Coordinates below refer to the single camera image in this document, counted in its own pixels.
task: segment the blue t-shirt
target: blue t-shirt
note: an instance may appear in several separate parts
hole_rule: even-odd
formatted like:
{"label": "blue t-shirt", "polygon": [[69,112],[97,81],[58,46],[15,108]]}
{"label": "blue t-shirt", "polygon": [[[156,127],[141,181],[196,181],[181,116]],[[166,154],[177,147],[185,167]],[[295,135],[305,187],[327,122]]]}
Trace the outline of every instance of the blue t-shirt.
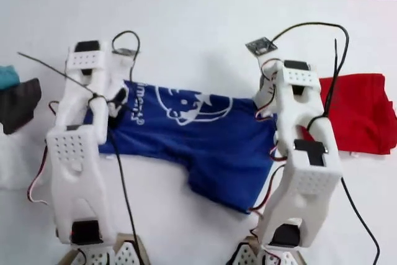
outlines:
{"label": "blue t-shirt", "polygon": [[[252,99],[126,84],[134,112],[114,130],[120,153],[182,164],[193,191],[247,212],[272,166],[274,120],[256,121]],[[114,153],[109,140],[99,151]]]}

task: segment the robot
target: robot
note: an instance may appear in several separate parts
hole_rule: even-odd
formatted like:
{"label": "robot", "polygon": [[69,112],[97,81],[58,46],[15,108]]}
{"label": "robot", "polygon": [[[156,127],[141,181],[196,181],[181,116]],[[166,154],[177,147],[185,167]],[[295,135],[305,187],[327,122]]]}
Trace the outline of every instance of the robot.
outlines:
{"label": "robot", "polygon": [[[324,111],[316,72],[305,62],[263,54],[256,53],[263,76],[254,102],[261,119],[278,115],[274,141],[285,165],[279,187],[259,216],[256,239],[240,243],[228,264],[279,265],[289,256],[286,252],[310,246],[342,177],[331,123],[316,119]],[[69,264],[118,264],[119,252],[113,247],[117,232],[98,151],[106,142],[109,119],[117,118],[128,99],[122,78],[109,69],[111,59],[105,42],[79,42],[70,48],[65,73],[71,79],[47,134],[57,235],[80,252]],[[82,125],[88,107],[93,121]],[[301,127],[312,140],[303,138]],[[138,258],[136,246],[119,246],[119,251],[128,250],[133,254],[123,264],[149,264]]]}

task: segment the white table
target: white table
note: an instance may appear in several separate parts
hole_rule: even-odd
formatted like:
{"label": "white table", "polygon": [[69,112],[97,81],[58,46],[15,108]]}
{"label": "white table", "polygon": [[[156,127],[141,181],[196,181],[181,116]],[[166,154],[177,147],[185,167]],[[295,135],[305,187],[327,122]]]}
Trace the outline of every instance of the white table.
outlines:
{"label": "white table", "polygon": [[[62,70],[71,43],[110,40],[125,29],[141,37],[137,81],[251,97],[259,72],[246,42],[273,37],[299,22],[339,23],[350,33],[342,74],[382,72],[389,98],[397,101],[394,0],[0,0],[0,8],[0,64],[13,64],[22,80],[37,76],[42,84],[37,109],[42,119],[30,126],[37,141],[52,125],[46,104],[61,97],[64,80],[16,51]],[[281,38],[278,46],[284,58],[310,62],[320,76],[331,76],[335,36],[342,47],[344,37],[337,30],[306,27]],[[393,264],[397,153],[342,154],[342,159],[357,208],[379,240],[379,264]],[[123,157],[123,167],[136,227],[152,264],[224,264],[256,224],[255,215],[241,215],[194,194],[182,166]],[[118,229],[129,232],[116,161],[105,160],[103,172],[118,210]],[[0,244],[4,264],[54,264],[68,250],[55,237],[50,211],[26,202],[24,191],[0,192]],[[309,264],[372,263],[375,247],[340,186],[324,228],[303,254]]]}

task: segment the teal object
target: teal object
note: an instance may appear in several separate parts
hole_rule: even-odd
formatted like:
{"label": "teal object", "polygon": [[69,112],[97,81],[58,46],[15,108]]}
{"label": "teal object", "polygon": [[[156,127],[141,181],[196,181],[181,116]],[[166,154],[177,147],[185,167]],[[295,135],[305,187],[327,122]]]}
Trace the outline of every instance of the teal object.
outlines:
{"label": "teal object", "polygon": [[19,76],[12,65],[0,66],[0,90],[19,84]]}

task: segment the cable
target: cable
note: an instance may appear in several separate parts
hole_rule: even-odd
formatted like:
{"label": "cable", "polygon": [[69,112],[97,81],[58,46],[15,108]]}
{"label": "cable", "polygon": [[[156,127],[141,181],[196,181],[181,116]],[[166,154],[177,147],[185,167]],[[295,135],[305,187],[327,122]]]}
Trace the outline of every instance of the cable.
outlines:
{"label": "cable", "polygon": [[139,52],[140,52],[140,50],[141,50],[141,40],[140,40],[138,34],[136,34],[136,32],[134,32],[134,31],[132,31],[132,30],[125,30],[125,31],[122,31],[122,32],[120,32],[119,34],[117,34],[117,35],[113,38],[113,40],[112,40],[112,50],[113,50],[113,53],[116,53],[116,54],[119,54],[119,55],[123,55],[123,56],[131,56],[131,53],[132,53],[131,50],[129,50],[128,52],[126,52],[126,51],[121,51],[121,49],[116,49],[116,48],[114,47],[115,41],[116,41],[119,37],[121,37],[122,35],[124,35],[124,34],[133,34],[133,35],[136,37],[136,41],[138,42],[138,45],[136,46],[135,54],[134,54],[134,56],[133,56],[133,58],[132,58],[132,65],[131,65],[131,67],[130,67],[130,77],[129,77],[129,78],[130,78],[130,82],[132,83],[132,71],[133,71],[133,69],[134,69],[134,67],[135,67],[136,57],[138,56],[138,54],[139,54]]}
{"label": "cable", "polygon": [[52,104],[59,104],[59,103],[60,103],[60,102],[58,102],[58,101],[50,101],[50,102],[48,103],[48,108],[50,108],[52,114],[56,115],[55,109],[52,107]]}
{"label": "cable", "polygon": [[284,166],[285,166],[284,164],[281,165],[281,166],[279,166],[279,167],[273,172],[272,176],[270,177],[269,186],[268,186],[268,188],[267,188],[266,195],[265,195],[263,201],[262,201],[257,207],[249,208],[249,209],[248,209],[249,211],[259,210],[259,209],[261,209],[263,206],[265,206],[267,200],[268,200],[269,197],[270,197],[270,192],[271,192],[271,190],[272,190],[272,184],[273,184],[273,179],[274,179],[274,177],[275,177],[275,174],[277,173],[277,171],[278,171],[279,169],[284,168]]}
{"label": "cable", "polygon": [[83,265],[86,265],[87,264],[87,255],[85,254],[85,252],[83,252],[83,250],[81,248],[78,248],[77,250],[83,255],[83,257],[84,257]]}
{"label": "cable", "polygon": [[67,74],[64,74],[64,73],[62,73],[61,71],[58,71],[58,70],[57,70],[56,68],[54,68],[53,66],[50,66],[50,65],[46,64],[45,62],[43,62],[43,61],[37,59],[37,58],[34,58],[34,57],[29,56],[29,55],[23,54],[23,53],[21,53],[21,52],[17,52],[17,53],[18,53],[20,56],[23,56],[23,57],[25,57],[25,58],[31,59],[31,60],[33,60],[33,61],[36,61],[36,62],[40,63],[40,64],[43,65],[43,66],[46,66],[46,67],[49,68],[50,70],[53,70],[54,72],[60,74],[62,77],[66,78],[66,79],[69,79],[70,81],[75,82],[77,85],[80,85],[80,86],[83,87],[85,90],[88,90],[89,92],[91,92],[92,94],[94,94],[94,91],[92,91],[91,89],[89,89],[87,86],[85,86],[85,85],[83,85],[82,83],[80,83],[79,81],[77,81],[77,80],[75,80],[75,79],[69,77]]}
{"label": "cable", "polygon": [[[322,25],[322,26],[335,27],[335,28],[341,29],[341,30],[343,31],[345,37],[346,37],[345,47],[344,47],[344,50],[343,50],[341,62],[339,63],[339,66],[335,66],[335,67],[334,67],[334,76],[333,76],[333,78],[332,78],[331,87],[329,88],[329,91],[328,91],[327,96],[326,96],[326,102],[325,102],[325,105],[324,105],[324,113],[323,113],[322,115],[316,116],[315,118],[311,119],[311,121],[309,122],[309,125],[307,126],[307,130],[309,130],[310,127],[311,127],[311,125],[313,124],[313,122],[314,122],[316,119],[319,119],[319,118],[321,118],[321,117],[327,117],[327,116],[328,116],[329,108],[330,108],[330,106],[331,106],[331,101],[332,101],[332,95],[333,95],[333,92],[334,92],[334,87],[335,87],[336,80],[337,80],[337,77],[338,77],[338,75],[339,75],[339,72],[341,71],[341,68],[342,68],[342,66],[343,66],[343,64],[344,64],[344,62],[345,62],[345,59],[346,59],[346,54],[347,54],[347,49],[348,49],[348,47],[349,47],[349,40],[350,40],[350,38],[349,38],[349,33],[347,32],[347,30],[346,30],[343,26],[341,26],[341,25],[339,25],[339,24],[326,23],[326,22],[305,22],[305,23],[295,24],[295,25],[290,26],[290,27],[288,27],[287,29],[281,31],[281,33],[277,34],[277,35],[271,40],[271,43],[274,43],[274,41],[276,41],[278,38],[280,38],[280,37],[281,37],[283,34],[285,34],[286,32],[288,32],[288,31],[290,31],[290,30],[292,30],[292,29],[294,29],[294,28],[301,27],[301,26],[306,26],[306,25]],[[335,65],[336,65],[336,64],[337,64],[336,40],[335,40],[334,44],[335,44],[335,56],[336,56]]]}
{"label": "cable", "polygon": [[262,73],[263,77],[264,77],[266,80],[268,80],[268,81],[270,81],[270,79],[265,75],[265,72],[264,72],[264,70],[263,70],[263,67],[265,66],[266,63],[271,62],[271,61],[281,61],[282,63],[284,62],[284,61],[283,61],[282,59],[280,59],[280,58],[271,58],[271,59],[268,59],[268,60],[266,60],[265,62],[263,62],[263,64],[261,64],[261,73]]}
{"label": "cable", "polygon": [[[329,110],[331,108],[331,102],[332,102],[332,97],[334,94],[334,89],[335,89],[335,85],[336,85],[336,81],[337,81],[337,77],[339,76],[339,73],[341,71],[341,68],[345,62],[345,58],[346,58],[346,54],[347,54],[347,49],[349,47],[349,34],[347,32],[347,30],[338,24],[332,24],[332,23],[324,23],[324,22],[306,22],[306,23],[300,23],[294,26],[291,26],[285,30],[283,30],[281,33],[279,33],[278,35],[276,35],[273,39],[272,42],[274,42],[275,40],[277,40],[279,37],[281,37],[285,32],[288,32],[289,30],[295,28],[295,27],[299,27],[299,26],[304,26],[304,25],[325,25],[325,26],[331,26],[331,27],[337,27],[339,29],[341,29],[343,31],[343,33],[345,34],[346,37],[346,41],[345,41],[345,47],[344,47],[344,51],[342,54],[342,58],[341,58],[341,62],[339,63],[339,65],[337,64],[337,59],[338,59],[338,55],[337,55],[337,40],[336,38],[334,39],[334,51],[335,51],[335,59],[334,59],[334,74],[332,77],[332,81],[331,81],[331,86],[329,88],[329,91],[327,93],[326,96],[326,100],[324,103],[324,113],[322,115],[316,116],[314,118],[312,118],[307,126],[307,131],[309,131],[310,127],[312,126],[313,122],[316,119],[322,118],[322,117],[328,117],[329,115]],[[359,218],[361,224],[364,226],[365,230],[367,231],[367,233],[370,235],[371,239],[373,240],[376,248],[377,248],[377,254],[375,255],[375,259],[373,261],[373,265],[376,265],[376,263],[378,262],[378,258],[380,255],[380,247],[378,244],[377,239],[374,237],[374,235],[372,234],[371,230],[369,229],[369,227],[367,226],[367,224],[364,222],[364,219],[361,217],[359,211],[357,210],[356,206],[354,205],[353,199],[350,196],[349,190],[347,189],[346,183],[344,178],[341,178],[341,182],[342,182],[342,186],[345,190],[346,196],[356,214],[356,216]]]}
{"label": "cable", "polygon": [[255,229],[256,229],[256,228],[250,229],[250,231],[249,231],[249,232],[250,232],[250,234],[251,234],[253,237],[255,237],[255,238],[256,238],[256,240],[259,242],[258,235],[256,235],[256,233],[254,233]]}
{"label": "cable", "polygon": [[122,166],[122,161],[120,158],[120,152],[118,150],[118,146],[116,144],[115,138],[113,136],[113,133],[108,129],[108,135],[109,135],[109,140],[114,148],[114,152],[116,154],[117,157],[117,162],[118,162],[118,168],[120,170],[120,177],[122,180],[122,186],[123,186],[123,192],[124,192],[124,198],[125,198],[125,203],[127,205],[127,210],[128,210],[128,216],[130,217],[130,222],[131,222],[131,227],[132,227],[132,232],[133,232],[133,237],[134,237],[134,241],[135,241],[135,250],[136,250],[136,254],[138,255],[138,259],[140,264],[144,264],[142,257],[141,257],[141,253],[140,253],[140,249],[139,249],[139,244],[138,244],[138,237],[136,236],[136,230],[135,230],[135,224],[134,224],[134,219],[132,217],[132,212],[131,212],[131,207],[130,207],[130,203],[129,203],[129,199],[128,199],[128,194],[127,194],[127,188],[125,186],[125,180],[124,180],[124,172],[123,172],[123,166]]}
{"label": "cable", "polygon": [[369,229],[369,227],[365,223],[364,219],[361,217],[359,211],[357,210],[357,207],[354,205],[353,199],[350,196],[349,191],[347,190],[345,179],[343,177],[341,178],[341,182],[342,182],[343,189],[345,190],[346,196],[347,196],[347,198],[348,198],[348,200],[350,202],[350,205],[352,206],[352,208],[354,210],[354,213],[359,218],[361,224],[364,226],[365,230],[370,235],[372,241],[374,242],[375,246],[377,247],[377,254],[375,255],[375,259],[373,260],[373,265],[376,265],[376,263],[378,262],[378,259],[379,259],[379,255],[380,255],[380,247],[379,247],[378,241],[375,238],[375,236],[372,234],[371,230]]}
{"label": "cable", "polygon": [[44,152],[43,152],[43,157],[42,157],[42,162],[40,164],[38,172],[37,172],[36,176],[33,178],[33,181],[30,183],[30,186],[27,189],[27,199],[31,203],[43,203],[43,204],[49,206],[47,201],[35,200],[35,199],[33,199],[33,196],[32,196],[32,192],[33,192],[33,189],[35,188],[36,182],[38,181],[39,177],[42,175],[42,173],[44,171],[44,165],[45,165],[45,161],[47,159],[47,153],[48,153],[48,147],[45,146]]}
{"label": "cable", "polygon": [[276,157],[272,155],[272,153],[275,152],[275,150],[277,149],[277,144],[278,142],[273,146],[272,149],[270,149],[269,151],[270,158],[272,159],[272,161],[286,161],[288,156]]}
{"label": "cable", "polygon": [[267,103],[264,104],[262,107],[260,107],[260,108],[258,108],[258,109],[256,110],[256,112],[255,112],[255,119],[256,119],[256,120],[259,120],[259,121],[261,121],[261,120],[268,120],[267,117],[264,117],[263,119],[259,118],[259,115],[261,114],[261,112],[262,112],[267,106],[269,106],[269,105],[272,103],[272,101],[274,100],[274,97],[275,97],[275,85],[273,85],[273,93],[272,93],[272,97],[270,98],[270,101],[267,102]]}

